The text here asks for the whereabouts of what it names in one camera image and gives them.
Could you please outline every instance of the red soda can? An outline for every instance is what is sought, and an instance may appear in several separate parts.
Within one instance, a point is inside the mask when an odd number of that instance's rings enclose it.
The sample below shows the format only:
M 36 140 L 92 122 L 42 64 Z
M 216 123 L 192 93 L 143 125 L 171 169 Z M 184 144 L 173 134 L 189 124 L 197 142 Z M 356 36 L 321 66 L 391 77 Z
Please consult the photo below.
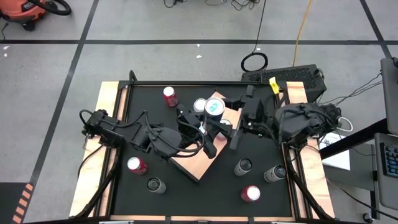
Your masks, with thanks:
M 260 189 L 254 185 L 249 185 L 242 190 L 241 197 L 245 202 L 255 202 L 260 198 Z
M 145 174 L 148 169 L 147 164 L 145 164 L 145 162 L 138 157 L 130 158 L 127 162 L 127 166 L 131 172 L 138 175 Z
M 174 91 L 173 87 L 168 86 L 168 87 L 164 88 L 163 96 L 164 96 L 167 106 L 173 107 L 178 104 L 178 100 L 177 100 L 177 97 L 175 96 L 175 91 Z

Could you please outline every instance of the gray concrete floor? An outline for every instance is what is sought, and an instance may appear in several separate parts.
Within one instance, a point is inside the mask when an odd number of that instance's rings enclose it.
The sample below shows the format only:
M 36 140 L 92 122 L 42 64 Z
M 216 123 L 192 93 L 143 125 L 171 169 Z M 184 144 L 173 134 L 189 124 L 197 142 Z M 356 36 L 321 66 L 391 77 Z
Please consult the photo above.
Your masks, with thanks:
M 133 69 L 140 80 L 240 80 L 241 59 L 252 44 L 85 44 L 79 42 L 90 9 L 97 0 L 67 0 L 73 14 L 48 14 L 36 30 L 26 32 L 10 24 L 0 44 L 0 182 L 29 182 L 49 130 L 67 75 L 73 79 L 56 122 L 25 222 L 68 217 L 83 157 L 78 112 L 95 108 L 102 81 L 126 80 Z M 99 0 L 86 40 L 251 39 L 257 35 L 262 3 L 253 10 L 235 11 L 229 4 L 207 6 L 188 0 L 172 9 L 161 0 Z M 366 1 L 385 40 L 398 40 L 396 0 Z M 260 39 L 295 40 L 308 1 L 268 0 Z M 314 0 L 302 40 L 342 40 L 340 45 L 300 45 L 296 65 L 322 68 L 328 91 L 322 101 L 348 95 L 375 77 L 384 52 L 380 45 L 346 45 L 344 40 L 377 40 L 359 0 Z M 56 43 L 35 40 L 60 40 Z M 75 40 L 72 43 L 64 40 Z M 78 63 L 70 70 L 72 59 Z M 258 46 L 269 58 L 269 68 L 292 65 L 294 45 Z M 394 56 L 398 45 L 388 45 Z M 260 64 L 257 59 L 249 67 Z M 382 87 L 378 86 L 340 104 L 354 132 L 385 117 Z M 367 203 L 369 192 L 342 186 Z M 361 222 L 368 209 L 329 186 L 336 217 Z M 383 208 L 395 216 L 398 212 Z M 378 223 L 392 223 L 383 217 Z

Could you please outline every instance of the black tabletop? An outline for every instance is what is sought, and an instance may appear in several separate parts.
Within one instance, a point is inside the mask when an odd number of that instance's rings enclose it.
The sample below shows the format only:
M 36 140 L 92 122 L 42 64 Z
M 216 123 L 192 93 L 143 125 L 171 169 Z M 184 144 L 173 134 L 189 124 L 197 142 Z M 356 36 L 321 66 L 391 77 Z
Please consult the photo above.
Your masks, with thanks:
M 151 123 L 177 128 L 175 109 L 164 101 L 164 86 L 135 86 L 130 97 L 128 121 L 134 120 L 142 110 L 149 112 Z M 246 85 L 241 86 L 174 86 L 179 103 L 192 109 L 197 98 L 210 97 L 215 88 L 227 98 L 244 94 Z M 274 110 L 272 91 L 269 86 L 257 86 L 260 96 L 270 114 Z M 133 174 L 127 168 L 129 158 L 137 156 L 148 165 L 144 175 Z M 233 169 L 238 161 L 248 157 L 252 170 L 243 177 L 237 177 Z M 165 162 L 152 153 L 144 154 L 131 147 L 121 153 L 121 171 L 116 178 L 111 207 L 112 215 L 186 215 L 186 216 L 229 216 L 229 217 L 291 217 L 290 197 L 287 180 L 267 183 L 263 173 L 283 164 L 282 152 L 270 139 L 252 134 L 242 137 L 237 152 L 228 145 L 212 163 L 199 183 L 189 179 L 171 162 Z M 158 177 L 167 185 L 164 194 L 147 190 L 147 181 Z M 261 197 L 253 203 L 241 199 L 241 189 L 256 185 Z

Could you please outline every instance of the black floor line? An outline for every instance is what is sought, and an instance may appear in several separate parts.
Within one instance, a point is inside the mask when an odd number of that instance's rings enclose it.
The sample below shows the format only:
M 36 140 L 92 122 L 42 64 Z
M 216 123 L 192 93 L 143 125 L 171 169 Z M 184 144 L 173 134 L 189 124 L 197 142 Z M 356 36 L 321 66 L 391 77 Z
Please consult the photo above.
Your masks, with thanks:
M 60 97 L 58 99 L 54 114 L 53 114 L 51 122 L 50 122 L 49 129 L 47 130 L 47 134 L 45 135 L 44 142 L 43 142 L 42 148 L 39 153 L 39 157 L 37 158 L 36 165 L 33 169 L 33 173 L 30 178 L 30 183 L 32 183 L 33 185 L 37 184 L 40 173 L 42 171 L 42 168 L 44 165 L 44 160 L 49 151 L 50 143 L 53 138 L 55 128 L 57 127 L 57 123 L 60 118 L 61 110 L 63 108 L 63 104 L 65 103 L 65 99 L 67 97 L 67 93 L 68 93 L 70 84 L 72 82 L 73 75 L 75 74 L 76 66 L 77 66 L 77 63 L 78 63 L 80 55 L 81 55 L 81 50 L 83 49 L 83 46 L 84 46 L 84 40 L 87 37 L 88 30 L 90 29 L 91 22 L 93 21 L 94 13 L 96 11 L 98 1 L 99 0 L 93 1 L 93 5 L 91 6 L 90 13 L 88 14 L 88 18 L 87 18 L 85 27 L 83 29 L 83 33 L 81 34 L 80 41 L 76 48 L 75 55 L 73 56 L 68 75 L 63 84 Z
M 79 44 L 81 40 L 5 40 L 2 44 Z M 151 44 L 255 44 L 256 40 L 175 39 L 175 40 L 84 40 L 84 44 L 151 45 Z M 296 40 L 259 40 L 259 44 L 294 45 Z M 300 45 L 398 45 L 398 40 L 300 40 Z
M 371 23 L 372 29 L 374 31 L 374 34 L 376 35 L 378 41 L 381 41 L 381 49 L 383 49 L 384 52 L 384 56 L 386 56 L 387 58 L 391 58 L 391 53 L 387 47 L 387 44 L 384 42 L 383 36 L 381 35 L 381 32 L 379 30 L 379 28 L 377 27 L 376 21 L 374 20 L 371 10 L 369 9 L 368 4 L 366 3 L 365 0 L 360 0 L 362 7 L 365 11 L 366 16 L 369 19 L 369 22 Z

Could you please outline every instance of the wooden frame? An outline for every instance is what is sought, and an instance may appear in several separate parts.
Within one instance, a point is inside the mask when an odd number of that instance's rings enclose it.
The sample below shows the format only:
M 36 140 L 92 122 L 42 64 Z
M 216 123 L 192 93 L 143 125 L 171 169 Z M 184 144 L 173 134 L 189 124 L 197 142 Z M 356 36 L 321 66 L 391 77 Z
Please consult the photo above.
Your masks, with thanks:
M 109 115 L 113 115 L 113 109 L 116 104 L 116 95 L 118 94 L 119 82 L 103 82 L 101 89 L 99 91 L 98 101 L 96 105 L 96 110 L 105 109 L 108 111 Z M 307 96 L 305 95 L 305 90 L 303 83 L 301 82 L 287 82 L 288 94 L 290 103 L 306 103 Z M 121 90 L 120 102 L 118 103 L 118 115 L 117 119 L 122 119 L 124 111 L 124 102 L 126 100 L 127 90 L 123 88 Z M 318 148 L 316 140 L 308 140 L 308 144 L 315 148 Z M 86 152 L 84 158 L 88 156 L 93 150 L 98 148 L 98 138 L 89 139 L 86 145 Z M 115 150 L 110 153 L 110 160 L 108 164 L 107 171 L 110 170 L 113 164 Z M 302 166 L 305 175 L 305 181 L 307 183 L 307 188 L 314 196 L 315 200 L 322 206 L 324 211 L 330 216 L 334 217 L 333 206 L 331 204 L 328 186 L 326 183 L 325 173 L 323 171 L 322 161 L 318 152 L 315 152 L 310 147 L 306 147 L 300 153 L 302 158 Z M 103 167 L 105 157 L 105 148 L 98 151 L 92 158 L 88 159 L 86 164 L 81 169 L 80 178 L 76 186 L 75 196 L 73 198 L 72 207 L 70 211 L 70 216 L 76 215 L 80 212 L 87 202 L 91 199 L 92 195 L 95 193 L 98 184 L 100 182 L 101 171 Z M 297 170 L 297 161 L 294 162 L 294 168 Z M 107 186 L 102 197 L 102 203 L 99 208 L 99 215 L 105 216 L 106 209 L 108 205 L 110 185 Z M 305 218 L 306 211 L 304 206 L 303 196 L 301 191 L 296 186 L 296 196 L 298 202 L 298 209 L 300 216 Z M 310 211 L 314 218 L 317 218 L 313 211 Z M 207 220 L 207 221 L 222 221 L 222 222 L 248 222 L 248 217 L 188 217 L 188 216 L 171 216 L 172 221 L 197 221 L 197 220 Z M 112 220 L 153 220 L 162 221 L 165 220 L 165 216 L 151 216 L 151 215 L 111 215 Z M 294 217 L 254 217 L 255 222 L 291 222 L 294 221 Z

